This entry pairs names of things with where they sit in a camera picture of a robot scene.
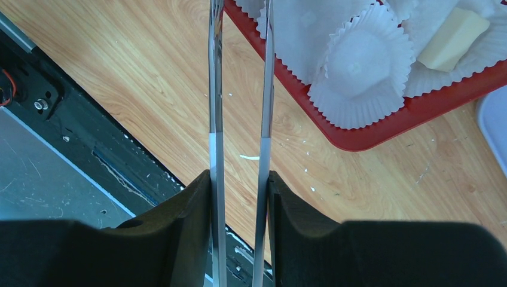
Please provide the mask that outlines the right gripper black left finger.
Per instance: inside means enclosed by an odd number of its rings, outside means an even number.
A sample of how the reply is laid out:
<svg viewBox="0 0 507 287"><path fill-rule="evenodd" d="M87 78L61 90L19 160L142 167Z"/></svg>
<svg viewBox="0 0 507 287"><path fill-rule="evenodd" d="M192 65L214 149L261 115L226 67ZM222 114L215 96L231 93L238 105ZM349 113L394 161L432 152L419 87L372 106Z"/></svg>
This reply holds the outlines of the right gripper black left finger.
<svg viewBox="0 0 507 287"><path fill-rule="evenodd" d="M116 228L74 220L1 222L2 286L203 286L210 172Z"/></svg>

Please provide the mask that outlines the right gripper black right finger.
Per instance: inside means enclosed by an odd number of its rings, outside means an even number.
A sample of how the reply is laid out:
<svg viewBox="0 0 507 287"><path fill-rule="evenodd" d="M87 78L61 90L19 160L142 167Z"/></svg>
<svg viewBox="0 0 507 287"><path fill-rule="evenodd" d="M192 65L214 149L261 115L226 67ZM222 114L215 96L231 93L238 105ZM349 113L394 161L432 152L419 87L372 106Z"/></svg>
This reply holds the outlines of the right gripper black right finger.
<svg viewBox="0 0 507 287"><path fill-rule="evenodd" d="M506 251L467 222L336 222L268 179L275 286L505 286Z"/></svg>

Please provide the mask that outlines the steel tongs with grey handle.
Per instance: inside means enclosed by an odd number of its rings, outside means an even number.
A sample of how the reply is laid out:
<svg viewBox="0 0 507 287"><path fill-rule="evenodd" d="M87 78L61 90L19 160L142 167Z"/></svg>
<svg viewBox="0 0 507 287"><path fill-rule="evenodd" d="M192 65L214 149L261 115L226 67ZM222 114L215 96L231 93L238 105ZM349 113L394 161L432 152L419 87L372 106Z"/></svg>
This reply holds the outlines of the steel tongs with grey handle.
<svg viewBox="0 0 507 287"><path fill-rule="evenodd" d="M262 98L261 141L256 204L252 286L264 280L264 247L267 224L268 177L274 109L274 17L273 4L265 3L265 65ZM225 242L224 129L222 115L222 24L223 1L210 2L209 14L209 149L212 184L212 278L214 286L227 285Z"/></svg>

